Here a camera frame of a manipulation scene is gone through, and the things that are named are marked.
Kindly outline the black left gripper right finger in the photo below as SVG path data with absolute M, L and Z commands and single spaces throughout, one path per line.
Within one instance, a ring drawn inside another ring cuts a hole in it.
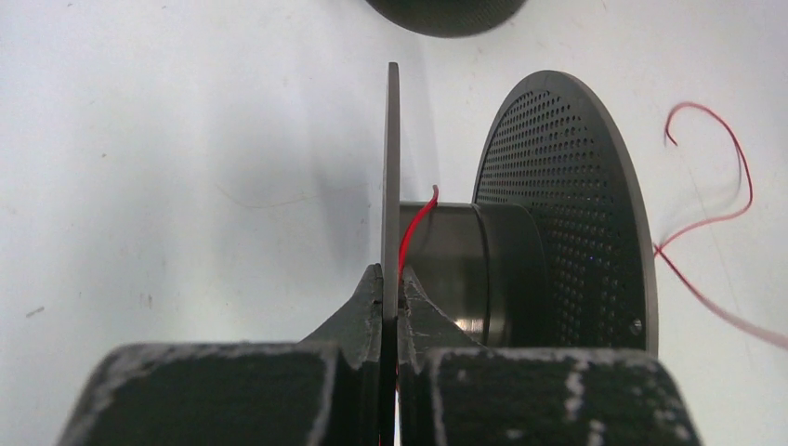
M 404 445 L 698 445 L 676 383 L 636 349 L 487 348 L 403 273 Z

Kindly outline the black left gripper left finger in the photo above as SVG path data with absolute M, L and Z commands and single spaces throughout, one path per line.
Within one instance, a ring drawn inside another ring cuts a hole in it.
M 138 343 L 93 370 L 62 445 L 375 445 L 379 266 L 295 343 Z

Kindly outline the dark grey spool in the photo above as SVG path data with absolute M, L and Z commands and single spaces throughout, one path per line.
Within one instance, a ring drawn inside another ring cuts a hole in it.
M 496 113 L 466 203 L 401 204 L 404 266 L 490 348 L 656 354 L 650 229 L 624 139 L 579 78 L 527 75 Z
M 439 38 L 486 33 L 513 18 L 524 0 L 367 0 L 390 22 L 408 31 Z

